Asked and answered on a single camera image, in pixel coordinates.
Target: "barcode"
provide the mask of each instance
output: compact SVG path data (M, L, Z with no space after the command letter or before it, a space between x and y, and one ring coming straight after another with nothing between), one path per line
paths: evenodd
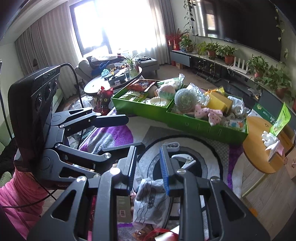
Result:
M142 181L142 178L141 177L138 177L138 178L136 178L136 181L137 181L138 184L140 184L141 181Z
M125 210L120 210L120 217L122 217L122 218L125 218L126 217Z

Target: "oval coffee table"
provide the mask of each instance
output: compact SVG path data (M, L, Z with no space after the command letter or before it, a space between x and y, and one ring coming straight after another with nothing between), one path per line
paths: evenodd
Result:
M103 86L105 90L108 90L110 89L110 87L113 87L113 91L114 93L116 93L119 90L121 90L123 87L128 85L131 81L139 78L141 75L142 75L142 68L139 67L139 73L137 73L135 76L129 76L128 78L126 77L125 82L118 86L110 85L109 82L104 79L104 77L97 76L86 84L86 86L84 87L84 92L89 96L95 96Z

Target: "green plastic bag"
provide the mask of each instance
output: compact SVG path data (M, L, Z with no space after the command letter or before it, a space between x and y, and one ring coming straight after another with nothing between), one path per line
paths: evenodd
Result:
M277 118L274 125L270 128L270 132L275 136L277 136L281 132L281 130L285 127L285 125L288 124L290 119L291 119L290 111L286 106L286 103L284 102L283 108L281 109L279 117Z

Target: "television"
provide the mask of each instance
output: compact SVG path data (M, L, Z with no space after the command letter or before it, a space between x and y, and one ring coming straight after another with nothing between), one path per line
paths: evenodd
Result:
M276 27L276 7L269 0L193 0L192 3L194 36L245 45L280 60L281 30Z

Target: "white flower-shaped object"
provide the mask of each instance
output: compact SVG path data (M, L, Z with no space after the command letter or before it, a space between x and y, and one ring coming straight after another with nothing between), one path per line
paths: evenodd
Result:
M275 144L277 141L279 141L279 139L276 136L274 136L270 132L268 133L267 131L263 131L261 137L266 147L269 147L270 145Z

